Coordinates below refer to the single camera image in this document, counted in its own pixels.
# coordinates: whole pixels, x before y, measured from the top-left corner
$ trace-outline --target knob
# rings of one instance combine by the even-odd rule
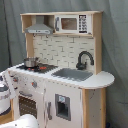
[[[18,77],[13,77],[14,82],[18,82]]]
[[[34,88],[37,88],[37,83],[34,81],[34,82],[32,82],[32,86],[34,87]]]

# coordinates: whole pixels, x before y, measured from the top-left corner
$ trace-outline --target door handle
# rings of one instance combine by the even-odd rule
[[[32,94],[26,94],[23,91],[19,91],[19,93],[23,96],[32,97]]]
[[[52,120],[52,116],[50,115],[50,108],[51,108],[51,102],[48,102],[48,107],[47,107],[48,118],[49,120]]]
[[[58,21],[59,21],[59,17],[56,18],[56,22],[55,22],[55,29],[56,29],[56,31],[59,31],[59,28],[57,27]]]

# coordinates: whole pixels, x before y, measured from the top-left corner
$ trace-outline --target stove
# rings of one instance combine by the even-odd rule
[[[33,67],[33,68],[28,68],[25,65],[21,65],[17,68],[21,69],[21,70],[27,70],[27,71],[31,71],[31,72],[37,72],[37,73],[47,73],[48,71],[51,71],[55,68],[57,68],[58,66],[54,66],[54,65],[48,65],[48,64],[38,64],[38,66]]]

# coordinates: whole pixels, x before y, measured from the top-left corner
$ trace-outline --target backsplash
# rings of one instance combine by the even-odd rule
[[[88,51],[94,57],[94,39],[79,36],[39,36],[33,37],[34,56],[43,63],[76,68],[78,56]],[[82,56],[82,63],[87,62],[87,70],[94,71],[87,55]]]

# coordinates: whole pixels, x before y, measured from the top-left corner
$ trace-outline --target faucet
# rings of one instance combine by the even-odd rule
[[[87,63],[86,63],[86,62],[85,62],[85,64],[82,64],[82,63],[81,63],[81,57],[82,57],[83,54],[88,55],[89,58],[90,58],[90,60],[91,60],[91,63],[90,63],[90,64],[91,64],[91,65],[94,65],[94,60],[93,60],[92,55],[91,55],[89,52],[87,52],[87,51],[82,51],[82,52],[79,54],[78,63],[77,63],[77,65],[76,65],[76,68],[77,68],[78,70],[86,69]]]

